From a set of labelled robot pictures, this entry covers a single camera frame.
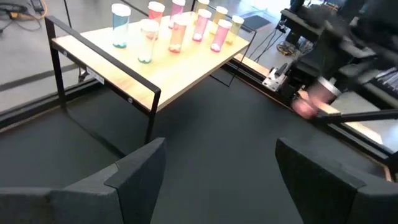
yellow cable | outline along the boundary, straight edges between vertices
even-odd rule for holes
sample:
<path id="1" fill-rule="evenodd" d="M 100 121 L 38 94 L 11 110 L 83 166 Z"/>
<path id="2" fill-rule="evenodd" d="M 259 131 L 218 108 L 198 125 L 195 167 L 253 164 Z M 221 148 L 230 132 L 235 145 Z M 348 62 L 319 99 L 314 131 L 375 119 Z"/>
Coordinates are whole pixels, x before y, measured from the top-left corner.
<path id="1" fill-rule="evenodd" d="M 44 8 L 44 12 L 41 16 L 39 17 L 35 17 L 35 16 L 31 16 L 31 15 L 27 15 L 27 14 L 23 14 L 23 13 L 14 13 L 12 15 L 13 18 L 15 19 L 22 19 L 22 20 L 41 20 L 43 19 L 47 13 L 48 13 L 48 8 L 47 8 L 47 4 L 45 3 L 45 0 L 40 0 L 42 2 L 43 8 Z"/>

equipment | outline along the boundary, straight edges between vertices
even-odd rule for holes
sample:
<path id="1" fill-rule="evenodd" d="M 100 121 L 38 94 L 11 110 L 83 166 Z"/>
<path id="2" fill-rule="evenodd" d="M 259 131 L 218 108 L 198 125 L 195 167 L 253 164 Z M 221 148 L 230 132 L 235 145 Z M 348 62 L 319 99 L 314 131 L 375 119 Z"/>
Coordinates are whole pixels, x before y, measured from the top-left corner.
<path id="1" fill-rule="evenodd" d="M 286 68 L 287 63 L 283 64 L 283 66 L 281 66 L 280 68 L 272 68 L 269 72 L 269 75 L 262 84 L 271 91 L 278 91 L 286 79 Z"/>

jar lid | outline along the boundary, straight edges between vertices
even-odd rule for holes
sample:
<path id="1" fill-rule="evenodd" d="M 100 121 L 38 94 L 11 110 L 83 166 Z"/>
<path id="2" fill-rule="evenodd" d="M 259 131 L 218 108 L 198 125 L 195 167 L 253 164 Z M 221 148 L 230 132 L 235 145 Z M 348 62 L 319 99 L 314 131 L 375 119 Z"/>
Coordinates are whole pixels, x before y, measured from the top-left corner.
<path id="1" fill-rule="evenodd" d="M 232 16 L 232 21 L 234 21 L 237 24 L 243 24 L 244 19 L 240 16 Z"/>
<path id="2" fill-rule="evenodd" d="M 160 2 L 151 1 L 148 8 L 155 12 L 164 12 L 165 6 Z"/>
<path id="3" fill-rule="evenodd" d="M 115 3 L 112 4 L 111 6 L 112 13 L 118 15 L 118 16 L 130 16 L 131 14 L 131 9 L 129 6 L 121 3 Z"/>
<path id="4" fill-rule="evenodd" d="M 228 13 L 228 9 L 224 8 L 223 6 L 217 6 L 216 11 L 224 15 L 227 15 Z"/>
<path id="5" fill-rule="evenodd" d="M 231 28 L 232 23 L 230 21 L 226 21 L 225 19 L 220 19 L 220 21 L 218 21 L 218 25 L 224 28 Z"/>
<path id="6" fill-rule="evenodd" d="M 173 0 L 172 2 L 179 6 L 185 6 L 185 0 Z"/>
<path id="7" fill-rule="evenodd" d="M 159 31 L 159 23 L 152 19 L 142 19 L 140 21 L 141 29 L 146 32 L 158 32 Z"/>
<path id="8" fill-rule="evenodd" d="M 210 3 L 210 0 L 198 0 L 198 2 L 208 5 Z"/>
<path id="9" fill-rule="evenodd" d="M 198 14 L 203 16 L 204 18 L 210 18 L 211 17 L 211 12 L 206 9 L 199 9 Z"/>

clear glass cylinder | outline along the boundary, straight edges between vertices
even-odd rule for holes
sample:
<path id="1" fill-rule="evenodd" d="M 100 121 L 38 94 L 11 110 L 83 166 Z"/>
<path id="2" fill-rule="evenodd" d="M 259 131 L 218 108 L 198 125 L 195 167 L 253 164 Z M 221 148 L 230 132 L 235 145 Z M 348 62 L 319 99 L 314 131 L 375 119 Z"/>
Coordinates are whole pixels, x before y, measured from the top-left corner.
<path id="1" fill-rule="evenodd" d="M 170 24 L 169 24 L 170 29 L 173 28 L 175 18 L 182 14 L 185 6 L 185 0 L 173 0 L 172 2 L 173 2 L 172 13 L 170 15 Z"/>
<path id="2" fill-rule="evenodd" d="M 241 29 L 241 26 L 244 22 L 244 19 L 239 16 L 233 16 L 232 17 L 232 26 L 231 29 L 229 30 L 228 35 L 226 36 L 226 43 L 227 44 L 232 44 L 236 37 L 239 34 L 239 30 Z"/>
<path id="3" fill-rule="evenodd" d="M 130 7 L 116 3 L 111 6 L 111 10 L 113 14 L 113 45 L 125 48 L 128 40 Z"/>
<path id="4" fill-rule="evenodd" d="M 148 5 L 148 19 L 155 20 L 160 24 L 162 21 L 165 6 L 162 3 L 151 1 Z"/>
<path id="5" fill-rule="evenodd" d="M 231 28 L 231 22 L 228 22 L 224 19 L 218 22 L 218 28 L 216 35 L 214 36 L 213 43 L 211 44 L 210 49 L 214 52 L 220 52 L 221 48 L 225 42 L 226 36 Z"/>
<path id="6" fill-rule="evenodd" d="M 207 23 L 210 17 L 211 17 L 211 12 L 207 11 L 206 9 L 199 9 L 198 20 L 195 26 L 195 30 L 193 31 L 192 40 L 196 42 L 201 42 L 203 36 L 205 35 Z"/>
<path id="7" fill-rule="evenodd" d="M 152 19 L 143 19 L 140 21 L 141 38 L 138 49 L 138 61 L 141 63 L 150 63 L 154 51 L 155 38 L 159 31 L 159 24 Z"/>
<path id="8" fill-rule="evenodd" d="M 198 14 L 200 9 L 207 9 L 207 5 L 209 5 L 210 0 L 197 0 L 197 7 L 195 9 L 195 15 L 193 18 L 193 23 L 195 24 L 198 19 Z"/>
<path id="9" fill-rule="evenodd" d="M 180 53 L 182 48 L 182 42 L 185 37 L 185 30 L 187 29 L 187 19 L 185 16 L 178 16 L 174 20 L 174 26 L 172 29 L 172 38 L 170 40 L 169 51 L 173 53 Z"/>
<path id="10" fill-rule="evenodd" d="M 212 33 L 212 34 L 216 33 L 217 27 L 218 27 L 218 22 L 221 19 L 225 19 L 227 13 L 228 13 L 228 10 L 226 8 L 217 6 L 216 14 L 214 15 L 214 18 L 213 18 L 213 27 L 210 29 L 210 33 Z"/>

metal bracket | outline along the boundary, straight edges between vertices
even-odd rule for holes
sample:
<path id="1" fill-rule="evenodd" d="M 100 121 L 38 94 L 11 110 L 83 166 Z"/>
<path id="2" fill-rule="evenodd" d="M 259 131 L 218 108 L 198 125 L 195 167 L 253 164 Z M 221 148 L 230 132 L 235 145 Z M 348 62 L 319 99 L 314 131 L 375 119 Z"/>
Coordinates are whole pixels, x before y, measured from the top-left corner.
<path id="1" fill-rule="evenodd" d="M 285 73 L 279 73 L 278 71 L 278 68 L 272 68 L 267 78 L 262 82 L 265 87 L 274 92 L 279 90 L 286 79 Z"/>

